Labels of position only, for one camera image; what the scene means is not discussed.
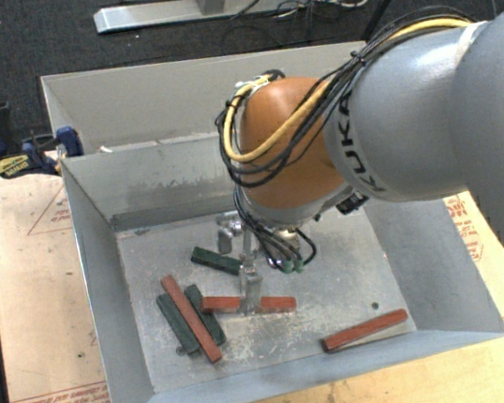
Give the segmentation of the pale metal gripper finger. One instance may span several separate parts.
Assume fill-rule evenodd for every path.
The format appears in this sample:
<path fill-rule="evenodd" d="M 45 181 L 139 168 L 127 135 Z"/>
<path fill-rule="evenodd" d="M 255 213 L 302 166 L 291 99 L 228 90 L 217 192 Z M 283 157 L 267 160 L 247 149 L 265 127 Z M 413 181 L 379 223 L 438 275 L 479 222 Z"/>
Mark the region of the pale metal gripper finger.
<path fill-rule="evenodd" d="M 256 265 L 244 264 L 240 269 L 241 312 L 250 314 L 260 307 L 262 276 Z"/>
<path fill-rule="evenodd" d="M 217 249 L 220 254 L 230 254 L 233 250 L 232 240 L 239 236 L 242 230 L 241 218 L 237 212 L 220 214 L 215 218 L 217 229 Z"/>

